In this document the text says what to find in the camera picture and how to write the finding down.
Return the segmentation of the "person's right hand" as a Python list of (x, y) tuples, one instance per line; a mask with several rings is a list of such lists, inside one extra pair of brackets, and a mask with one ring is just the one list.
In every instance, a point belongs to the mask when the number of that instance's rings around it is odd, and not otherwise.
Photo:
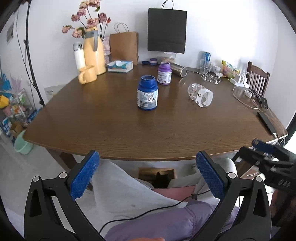
[(271, 217), (274, 217), (278, 212), (278, 194), (279, 194), (279, 191), (275, 190), (272, 195), (271, 204), (270, 204)]

